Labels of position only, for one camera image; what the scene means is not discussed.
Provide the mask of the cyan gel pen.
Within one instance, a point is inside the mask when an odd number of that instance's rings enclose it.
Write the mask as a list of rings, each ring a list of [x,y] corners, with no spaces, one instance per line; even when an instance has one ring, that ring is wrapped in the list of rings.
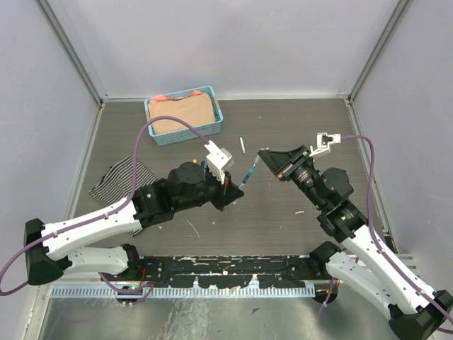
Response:
[[[256,166],[257,166],[257,164],[254,163],[254,164],[250,167],[250,169],[248,170],[247,174],[244,176],[244,178],[243,178],[241,184],[239,185],[239,189],[240,189],[240,190],[242,190],[243,187],[246,185],[247,181],[248,181],[248,180],[250,179],[250,177],[252,176],[252,174],[253,174],[253,172],[254,172]]]

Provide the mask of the white pen black tip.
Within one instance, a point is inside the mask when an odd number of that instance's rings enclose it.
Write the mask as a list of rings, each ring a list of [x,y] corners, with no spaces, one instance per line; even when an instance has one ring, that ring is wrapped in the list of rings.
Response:
[[[244,140],[243,140],[242,136],[239,137],[239,141],[240,141],[240,145],[241,145],[241,151],[243,152],[243,154],[246,154],[246,148],[245,148],[245,144],[244,144]]]

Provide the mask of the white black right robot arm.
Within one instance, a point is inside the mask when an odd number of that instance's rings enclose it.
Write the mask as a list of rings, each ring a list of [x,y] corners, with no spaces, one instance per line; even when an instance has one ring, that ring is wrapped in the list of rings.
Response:
[[[353,192],[346,171],[320,172],[311,152],[301,146],[288,152],[259,151],[259,157],[280,181],[292,181],[320,212],[317,220],[334,242],[310,253],[312,273],[337,278],[372,303],[399,339],[428,339],[452,310],[452,295],[424,283],[377,235],[368,219],[350,201]]]

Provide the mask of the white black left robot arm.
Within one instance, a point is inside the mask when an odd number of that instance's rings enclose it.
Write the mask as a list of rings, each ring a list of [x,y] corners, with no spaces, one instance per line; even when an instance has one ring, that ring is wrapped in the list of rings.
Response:
[[[65,274],[100,271],[126,281],[140,277],[142,263],[132,246],[95,249],[91,244],[123,232],[171,221],[176,213],[211,203],[223,210],[244,192],[229,172],[217,178],[209,167],[185,162],[166,178],[138,188],[106,208],[56,223],[26,222],[25,264],[29,285],[51,283]]]

